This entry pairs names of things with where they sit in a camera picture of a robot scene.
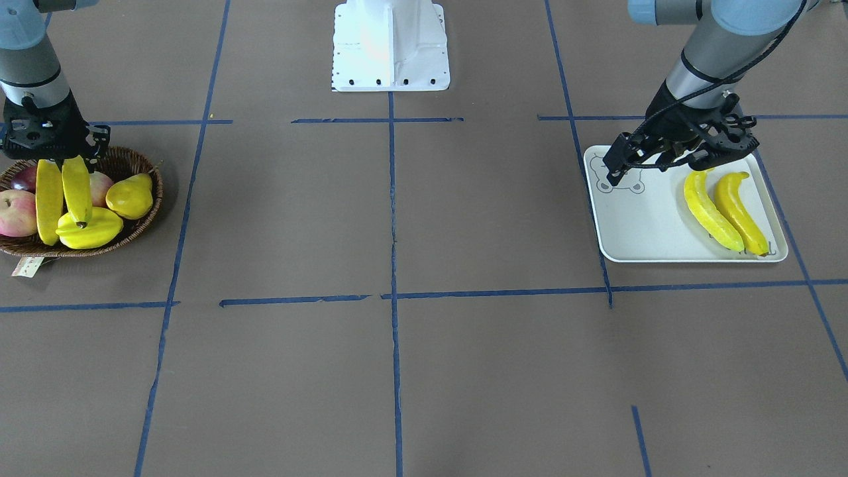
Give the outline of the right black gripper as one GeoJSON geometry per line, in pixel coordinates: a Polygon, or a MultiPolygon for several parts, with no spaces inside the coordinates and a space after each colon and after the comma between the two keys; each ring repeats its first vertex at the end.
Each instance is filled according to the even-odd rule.
{"type": "Polygon", "coordinates": [[[91,125],[81,115],[73,93],[57,105],[39,108],[32,99],[3,104],[2,151],[12,160],[64,160],[82,157],[97,162],[106,155],[110,126],[91,125]]]}

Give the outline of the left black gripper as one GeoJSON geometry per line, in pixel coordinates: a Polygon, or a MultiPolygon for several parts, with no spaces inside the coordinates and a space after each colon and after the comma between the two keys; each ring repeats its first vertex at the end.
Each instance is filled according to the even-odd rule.
{"type": "Polygon", "coordinates": [[[719,93],[718,103],[705,109],[676,102],[662,85],[646,111],[639,133],[622,132],[603,157],[607,182],[617,186],[630,170],[651,168],[646,160],[659,155],[665,171],[676,163],[706,171],[743,159],[759,148],[753,134],[755,117],[742,115],[735,91],[719,93]]]}

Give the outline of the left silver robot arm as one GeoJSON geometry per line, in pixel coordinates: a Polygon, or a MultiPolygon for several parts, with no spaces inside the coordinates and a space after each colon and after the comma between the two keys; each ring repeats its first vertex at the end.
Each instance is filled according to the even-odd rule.
{"type": "Polygon", "coordinates": [[[693,25],[679,58],[633,131],[603,157],[607,181],[636,169],[694,171],[741,160],[758,148],[757,124],[739,109],[737,84],[765,60],[816,1],[630,1],[646,25],[693,25]]]}

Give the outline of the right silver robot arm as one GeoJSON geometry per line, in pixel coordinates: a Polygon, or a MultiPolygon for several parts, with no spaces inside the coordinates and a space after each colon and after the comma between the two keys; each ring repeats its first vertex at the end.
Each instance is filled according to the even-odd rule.
{"type": "Polygon", "coordinates": [[[1,6],[2,151],[12,160],[77,156],[92,172],[108,152],[110,126],[89,124],[46,33],[45,13],[96,1],[3,1],[1,6]]]}

